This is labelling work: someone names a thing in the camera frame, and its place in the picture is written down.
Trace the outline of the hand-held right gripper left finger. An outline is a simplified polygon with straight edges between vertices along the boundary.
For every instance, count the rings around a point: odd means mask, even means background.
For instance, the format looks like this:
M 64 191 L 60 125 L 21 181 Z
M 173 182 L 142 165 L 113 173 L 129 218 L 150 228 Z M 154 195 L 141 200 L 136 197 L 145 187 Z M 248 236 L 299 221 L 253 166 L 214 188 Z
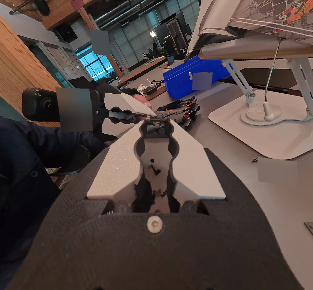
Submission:
M 146 133 L 147 124 L 140 121 L 109 147 L 88 199 L 125 202 L 133 210 L 147 210 L 147 179 L 141 160 Z

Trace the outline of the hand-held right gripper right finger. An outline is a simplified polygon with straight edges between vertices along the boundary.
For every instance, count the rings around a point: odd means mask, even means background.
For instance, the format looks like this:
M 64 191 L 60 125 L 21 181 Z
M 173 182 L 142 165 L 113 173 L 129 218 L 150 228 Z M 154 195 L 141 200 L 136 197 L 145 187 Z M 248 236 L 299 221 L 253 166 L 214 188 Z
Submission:
M 198 206 L 201 200 L 223 200 L 226 194 L 202 144 L 173 120 L 166 122 L 170 160 L 166 196 L 170 210 L 179 210 L 187 201 Z

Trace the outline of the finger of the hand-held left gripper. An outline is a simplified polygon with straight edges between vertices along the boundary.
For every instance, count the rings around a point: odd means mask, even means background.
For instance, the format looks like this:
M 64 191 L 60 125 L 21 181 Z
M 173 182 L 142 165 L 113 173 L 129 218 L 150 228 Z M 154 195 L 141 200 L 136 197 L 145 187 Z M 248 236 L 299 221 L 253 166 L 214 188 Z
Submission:
M 147 116 L 157 117 L 152 109 L 126 93 L 106 93 L 104 105 L 109 112 L 105 119 L 111 119 L 114 123 L 121 121 L 123 125 L 135 125 L 141 120 L 146 120 Z
M 120 138 L 123 135 L 123 122 L 114 123 L 111 119 L 104 119 L 101 130 L 108 139 Z

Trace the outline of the person's left hand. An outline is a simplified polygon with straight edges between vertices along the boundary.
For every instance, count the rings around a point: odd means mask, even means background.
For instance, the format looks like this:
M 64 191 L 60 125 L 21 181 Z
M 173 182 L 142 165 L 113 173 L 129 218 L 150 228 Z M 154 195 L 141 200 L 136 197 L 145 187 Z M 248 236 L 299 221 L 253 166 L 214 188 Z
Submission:
M 132 97 L 135 98 L 137 101 L 141 102 L 142 104 L 144 104 L 145 106 L 147 106 L 148 108 L 152 109 L 152 105 L 141 94 L 134 94 Z

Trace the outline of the black cabinet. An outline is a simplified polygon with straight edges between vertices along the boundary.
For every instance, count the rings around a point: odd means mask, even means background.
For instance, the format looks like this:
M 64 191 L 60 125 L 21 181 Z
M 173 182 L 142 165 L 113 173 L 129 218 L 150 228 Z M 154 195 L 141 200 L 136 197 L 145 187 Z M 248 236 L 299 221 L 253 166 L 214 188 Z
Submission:
M 154 28 L 154 32 L 161 46 L 168 40 L 174 43 L 179 50 L 187 49 L 189 46 L 186 36 L 191 35 L 191 29 L 182 12 L 163 20 Z

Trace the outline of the blue plastic bin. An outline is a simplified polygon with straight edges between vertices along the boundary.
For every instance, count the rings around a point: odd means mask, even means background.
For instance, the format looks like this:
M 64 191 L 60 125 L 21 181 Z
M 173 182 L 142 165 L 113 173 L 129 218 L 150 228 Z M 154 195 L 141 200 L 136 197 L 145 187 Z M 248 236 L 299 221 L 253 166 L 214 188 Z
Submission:
M 214 82 L 229 76 L 229 72 L 220 60 L 198 58 L 191 69 L 193 80 L 190 80 L 189 68 L 193 61 L 194 57 L 163 74 L 170 97 L 177 100 L 195 91 L 209 90 Z

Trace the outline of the lego instruction booklet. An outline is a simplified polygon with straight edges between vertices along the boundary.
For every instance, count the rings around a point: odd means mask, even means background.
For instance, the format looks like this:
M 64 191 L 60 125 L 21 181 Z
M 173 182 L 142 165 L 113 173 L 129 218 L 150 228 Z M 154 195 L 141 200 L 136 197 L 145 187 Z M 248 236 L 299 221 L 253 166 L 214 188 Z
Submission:
M 208 44 L 267 34 L 312 46 L 313 0 L 201 0 L 187 59 Z

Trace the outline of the white book stand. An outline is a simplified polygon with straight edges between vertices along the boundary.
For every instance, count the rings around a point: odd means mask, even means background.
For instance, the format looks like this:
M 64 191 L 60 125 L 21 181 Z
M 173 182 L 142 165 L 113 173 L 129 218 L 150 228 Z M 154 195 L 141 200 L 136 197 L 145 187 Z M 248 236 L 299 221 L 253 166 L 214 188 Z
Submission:
M 278 160 L 296 158 L 312 150 L 312 46 L 281 40 L 278 58 L 287 66 L 302 97 L 267 91 L 275 119 L 264 119 L 264 90 L 253 90 L 234 60 L 274 58 L 278 37 L 260 35 L 203 46 L 201 59 L 218 59 L 243 95 L 213 111 L 209 120 L 259 152 Z

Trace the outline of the long wooden table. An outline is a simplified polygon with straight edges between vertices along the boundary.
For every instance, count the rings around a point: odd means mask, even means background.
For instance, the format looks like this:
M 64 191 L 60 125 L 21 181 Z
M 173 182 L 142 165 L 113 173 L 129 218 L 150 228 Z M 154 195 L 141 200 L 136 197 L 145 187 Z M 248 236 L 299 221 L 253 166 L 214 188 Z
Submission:
M 166 61 L 167 61 L 166 56 L 154 58 L 153 60 L 150 60 L 140 65 L 136 69 L 127 73 L 125 76 L 121 77 L 120 80 L 118 81 L 118 85 L 122 85 L 124 83 L 128 83 L 132 80 L 135 80 L 141 77 L 142 75 L 148 73 L 149 71 L 153 70 L 154 68 L 158 67 L 159 65 L 165 63 Z

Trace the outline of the black wall speaker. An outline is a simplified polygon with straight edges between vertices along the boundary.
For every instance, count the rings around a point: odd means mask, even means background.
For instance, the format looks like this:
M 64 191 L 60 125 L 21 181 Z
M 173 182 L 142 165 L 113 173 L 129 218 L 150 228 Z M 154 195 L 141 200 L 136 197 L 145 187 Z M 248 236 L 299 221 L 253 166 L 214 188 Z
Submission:
M 71 43 L 76 40 L 78 37 L 73 30 L 73 28 L 68 23 L 64 23 L 56 28 L 60 37 L 66 42 Z

